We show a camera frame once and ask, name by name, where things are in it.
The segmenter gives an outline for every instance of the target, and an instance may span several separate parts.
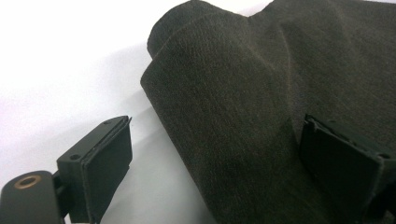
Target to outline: white surface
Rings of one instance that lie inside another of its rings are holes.
[[[184,1],[0,2],[0,188],[56,159],[100,122],[134,117],[131,169],[102,223],[211,223],[140,87],[154,23]],[[254,14],[269,1],[209,1]]]

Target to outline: dark gray fabric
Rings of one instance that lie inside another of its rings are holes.
[[[205,2],[154,26],[141,84],[218,223],[343,223],[297,155],[304,114],[396,150],[396,6]]]

